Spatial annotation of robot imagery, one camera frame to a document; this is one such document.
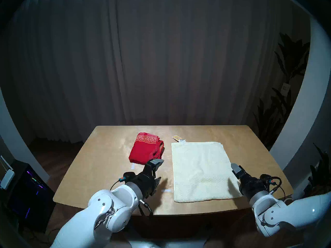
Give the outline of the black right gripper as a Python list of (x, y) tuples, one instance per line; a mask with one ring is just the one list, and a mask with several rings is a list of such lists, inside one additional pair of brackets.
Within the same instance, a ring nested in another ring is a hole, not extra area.
[(261, 179), (246, 174), (246, 171), (240, 165), (231, 163), (231, 169), (235, 177), (240, 180), (240, 193), (246, 197), (247, 200), (251, 200), (254, 195), (261, 191), (267, 191)]

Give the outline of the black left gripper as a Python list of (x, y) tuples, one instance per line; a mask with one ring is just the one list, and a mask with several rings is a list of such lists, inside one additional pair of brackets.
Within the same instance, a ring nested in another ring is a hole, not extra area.
[(148, 165), (139, 174), (134, 172), (124, 173), (125, 185), (129, 186), (138, 196), (138, 198), (148, 198), (155, 194), (161, 181), (161, 177), (156, 178), (155, 172), (163, 164), (163, 159), (152, 159)]

